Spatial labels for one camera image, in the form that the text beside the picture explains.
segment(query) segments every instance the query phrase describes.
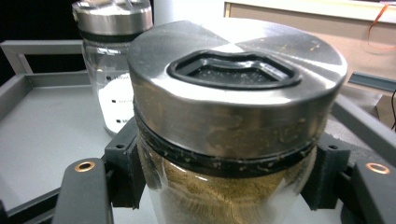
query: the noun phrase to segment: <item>beige wall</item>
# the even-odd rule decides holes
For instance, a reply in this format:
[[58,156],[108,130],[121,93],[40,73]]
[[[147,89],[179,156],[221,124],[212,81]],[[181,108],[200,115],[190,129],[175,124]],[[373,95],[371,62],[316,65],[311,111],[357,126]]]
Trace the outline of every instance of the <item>beige wall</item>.
[[[322,38],[346,57],[349,76],[352,72],[360,72],[396,79],[396,50],[379,50],[367,44],[370,21],[238,4],[230,4],[228,10],[229,17],[281,23]],[[385,48],[396,46],[396,24],[378,23],[372,29],[370,44]]]

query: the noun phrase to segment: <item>black cable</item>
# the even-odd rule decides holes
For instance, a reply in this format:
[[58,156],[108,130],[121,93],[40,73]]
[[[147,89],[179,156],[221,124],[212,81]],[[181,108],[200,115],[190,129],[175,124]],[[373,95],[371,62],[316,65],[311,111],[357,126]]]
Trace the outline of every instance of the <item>black cable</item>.
[[395,97],[395,93],[396,93],[396,90],[393,92],[392,97],[390,98],[390,103],[391,103],[391,105],[392,105],[392,111],[393,111],[393,118],[394,118],[394,120],[395,120],[395,121],[393,122],[393,125],[392,125],[392,127],[391,127],[391,130],[393,130],[393,128],[395,128],[395,126],[396,126],[395,105],[394,105],[394,103],[393,103],[394,97]]

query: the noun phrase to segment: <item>black rubber seal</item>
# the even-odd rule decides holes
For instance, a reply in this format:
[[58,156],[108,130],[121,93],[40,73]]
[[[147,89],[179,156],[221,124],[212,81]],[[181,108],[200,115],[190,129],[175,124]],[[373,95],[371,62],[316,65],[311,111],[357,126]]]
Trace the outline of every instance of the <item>black rubber seal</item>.
[[154,151],[181,168],[202,175],[224,178],[251,178],[270,175],[295,165],[305,158],[315,146],[312,142],[283,154],[258,159],[233,160],[212,157],[175,146],[161,138],[143,122],[137,110],[134,112],[134,117],[141,137]]
[[82,38],[88,39],[91,41],[95,41],[95,42],[123,43],[123,42],[133,41],[139,35],[143,34],[143,32],[133,34],[133,35],[95,35],[95,34],[91,34],[91,33],[87,33],[87,32],[79,30],[79,34],[81,35]]
[[271,90],[297,85],[297,69],[259,52],[199,50],[170,63],[167,73],[185,82],[231,90]]

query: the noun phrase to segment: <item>spice jar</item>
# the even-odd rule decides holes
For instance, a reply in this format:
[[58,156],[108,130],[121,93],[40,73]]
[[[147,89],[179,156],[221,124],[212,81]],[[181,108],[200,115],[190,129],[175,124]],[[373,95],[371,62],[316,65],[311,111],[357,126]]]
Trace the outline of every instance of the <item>spice jar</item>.
[[105,127],[117,133],[134,115],[127,52],[152,27],[149,1],[83,0],[73,4],[83,56]]
[[128,60],[159,222],[281,223],[315,162],[342,55],[288,26],[220,19],[155,27]]

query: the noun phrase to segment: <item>silver lid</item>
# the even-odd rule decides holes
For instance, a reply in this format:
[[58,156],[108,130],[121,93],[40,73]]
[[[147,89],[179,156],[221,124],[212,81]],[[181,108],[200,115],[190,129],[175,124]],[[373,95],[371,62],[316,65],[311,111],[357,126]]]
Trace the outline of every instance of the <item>silver lid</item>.
[[150,29],[146,0],[83,0],[72,5],[78,29],[94,35],[134,35]]
[[232,159],[315,143],[347,72],[343,56],[317,37],[242,19],[155,27],[133,42],[128,60],[135,111],[152,131]]

